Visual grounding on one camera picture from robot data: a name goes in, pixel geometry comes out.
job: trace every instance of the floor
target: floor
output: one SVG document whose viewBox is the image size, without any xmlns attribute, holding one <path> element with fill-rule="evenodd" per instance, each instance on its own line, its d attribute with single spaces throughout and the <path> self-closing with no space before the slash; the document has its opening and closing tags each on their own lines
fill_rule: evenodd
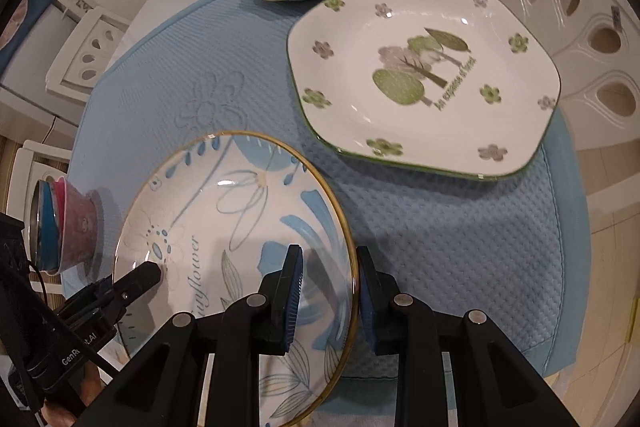
<svg viewBox="0 0 640 427">
<path fill-rule="evenodd" d="M 577 152 L 587 195 L 640 171 L 640 140 Z M 598 426 L 622 371 L 640 276 L 640 204 L 591 223 L 591 282 L 577 361 L 562 397 L 581 427 Z"/>
</svg>

